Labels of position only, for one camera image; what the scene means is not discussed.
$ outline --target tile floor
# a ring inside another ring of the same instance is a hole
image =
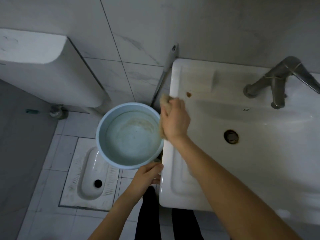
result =
[[[78,137],[94,138],[98,120],[70,112],[59,121],[17,240],[86,240],[107,212],[59,207],[63,186]],[[120,170],[115,200],[132,181],[136,170]],[[129,215],[120,239],[133,240],[142,199]],[[195,212],[204,239],[229,239],[213,213]],[[162,239],[174,239],[171,211],[160,207]]]

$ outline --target person's right arm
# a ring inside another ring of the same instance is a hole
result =
[[[298,240],[299,236],[246,185],[195,145],[187,136],[190,123],[184,101],[161,108],[164,133],[186,161],[210,206],[233,240]]]

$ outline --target toilet bowl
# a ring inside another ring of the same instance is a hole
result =
[[[59,206],[110,210],[118,176],[119,169],[102,158],[95,139],[79,138]]]

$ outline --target forearm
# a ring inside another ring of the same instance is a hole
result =
[[[137,201],[124,192],[88,240],[118,240]]]
[[[172,144],[233,240],[300,239],[256,194],[188,137]]]

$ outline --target person's left arm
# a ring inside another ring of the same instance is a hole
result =
[[[159,162],[151,162],[140,167],[128,188],[117,199],[88,240],[118,240],[131,210],[141,199],[149,185],[160,184],[159,173],[162,169],[163,165]]]

